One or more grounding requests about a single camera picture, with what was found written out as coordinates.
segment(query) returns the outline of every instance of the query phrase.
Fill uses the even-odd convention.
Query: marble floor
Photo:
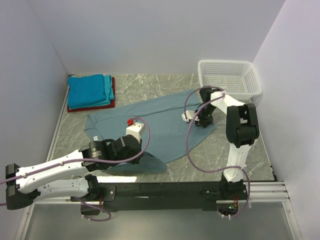
[[[115,77],[116,107],[199,87],[199,79],[196,74],[113,74],[113,76]],[[63,108],[59,130],[50,156],[51,160],[67,155],[90,142],[84,132],[84,127],[87,114],[94,110],[68,113],[67,106]],[[191,151],[194,162],[199,167],[208,170],[224,167],[227,164],[229,153],[226,116],[216,109],[213,119],[217,129]],[[261,135],[250,149],[246,165],[250,180],[274,180]],[[112,174],[135,176],[137,182],[219,181],[221,179],[221,173],[203,173],[196,170],[186,156],[168,163],[167,167],[167,171],[163,173],[112,172]],[[99,170],[91,174],[110,176],[108,171]]]

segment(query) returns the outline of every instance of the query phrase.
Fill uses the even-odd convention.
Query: white plastic basket
[[[262,93],[256,69],[249,61],[201,60],[198,73],[201,87],[220,87],[238,100]]]

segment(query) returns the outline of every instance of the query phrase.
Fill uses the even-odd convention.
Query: white wall
[[[305,240],[320,239],[320,1],[286,0],[254,65],[261,132]]]
[[[28,0],[68,73],[197,73],[253,61],[285,0]]]
[[[0,1],[0,179],[5,166],[44,162],[67,89],[67,73],[26,0]],[[5,202],[5,186],[0,202]],[[23,210],[0,208],[11,240]]]

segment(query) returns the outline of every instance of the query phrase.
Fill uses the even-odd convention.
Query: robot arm
[[[71,180],[61,179],[79,173],[106,170],[117,165],[117,163],[64,162],[73,159],[118,161],[133,157],[141,152],[143,130],[143,123],[132,122],[126,128],[126,136],[122,136],[117,140],[92,141],[68,155],[34,166],[19,167],[14,163],[7,165],[5,168],[7,179],[23,176],[7,183],[7,209],[20,209],[31,205],[35,201],[65,196],[84,197],[87,201],[93,200],[100,192],[99,183],[95,176],[87,175],[83,178]],[[130,163],[138,164],[139,159],[140,157],[137,157]],[[28,173],[37,170],[42,171],[28,175]]]
[[[204,103],[220,97],[221,91],[216,89],[201,89],[200,96]],[[255,139],[259,137],[259,126],[256,107],[252,103],[245,104],[230,95],[213,101],[206,106],[195,119],[196,126],[207,127],[213,124],[213,111],[218,108],[226,114],[226,137],[230,142],[228,161],[226,166],[246,165],[246,159],[251,146]],[[186,116],[182,114],[185,122],[190,122],[195,112],[187,111]],[[227,182],[239,182],[243,180],[241,169],[229,168],[223,172],[223,176]]]

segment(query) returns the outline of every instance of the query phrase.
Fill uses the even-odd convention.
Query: red button
[[[126,121],[128,123],[128,126],[131,126],[132,124],[134,124],[134,120],[132,118],[130,118],[128,121]]]

